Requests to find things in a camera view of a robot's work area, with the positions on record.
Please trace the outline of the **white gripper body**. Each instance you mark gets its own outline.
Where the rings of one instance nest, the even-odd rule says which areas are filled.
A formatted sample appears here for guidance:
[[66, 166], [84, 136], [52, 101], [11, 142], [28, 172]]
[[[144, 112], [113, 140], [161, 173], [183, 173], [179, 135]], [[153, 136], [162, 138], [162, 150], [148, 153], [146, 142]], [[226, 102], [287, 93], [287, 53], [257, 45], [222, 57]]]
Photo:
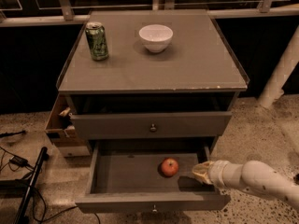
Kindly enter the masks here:
[[224, 182], [224, 169], [229, 164], [228, 161], [214, 161], [208, 168], [207, 175], [211, 183], [220, 189], [227, 189]]

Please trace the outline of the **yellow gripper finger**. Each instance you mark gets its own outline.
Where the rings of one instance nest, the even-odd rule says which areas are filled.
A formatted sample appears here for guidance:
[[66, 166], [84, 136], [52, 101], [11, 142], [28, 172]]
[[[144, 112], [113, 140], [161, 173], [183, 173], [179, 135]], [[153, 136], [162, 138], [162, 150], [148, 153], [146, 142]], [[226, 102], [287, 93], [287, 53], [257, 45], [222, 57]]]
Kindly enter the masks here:
[[194, 165], [192, 168], [194, 178], [200, 183], [211, 185], [212, 181], [208, 175], [208, 170], [212, 166], [212, 164], [212, 161], [205, 161]]

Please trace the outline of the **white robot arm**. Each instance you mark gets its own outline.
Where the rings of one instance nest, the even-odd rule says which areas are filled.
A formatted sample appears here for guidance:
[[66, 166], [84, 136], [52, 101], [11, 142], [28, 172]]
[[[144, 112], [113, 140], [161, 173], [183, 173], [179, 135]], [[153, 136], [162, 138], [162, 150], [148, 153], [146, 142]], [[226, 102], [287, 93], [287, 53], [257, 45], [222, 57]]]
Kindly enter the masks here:
[[192, 173], [197, 181], [218, 189], [236, 189], [260, 198], [275, 198], [299, 211], [299, 186], [261, 161], [235, 164], [229, 161], [205, 161]]

